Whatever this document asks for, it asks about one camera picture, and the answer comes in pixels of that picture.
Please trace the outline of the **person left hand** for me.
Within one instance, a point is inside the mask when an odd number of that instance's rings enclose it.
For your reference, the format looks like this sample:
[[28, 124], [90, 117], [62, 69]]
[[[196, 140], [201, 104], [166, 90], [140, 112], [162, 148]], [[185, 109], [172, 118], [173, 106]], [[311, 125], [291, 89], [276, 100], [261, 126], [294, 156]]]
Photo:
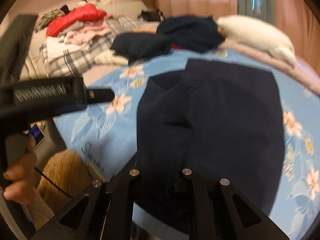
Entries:
[[35, 146], [35, 139], [32, 135], [29, 135], [25, 145], [26, 152], [3, 173], [5, 179], [12, 181], [12, 184], [3, 190], [3, 197], [6, 200], [22, 205], [32, 205], [34, 203], [33, 170], [37, 162], [37, 156], [34, 152]]

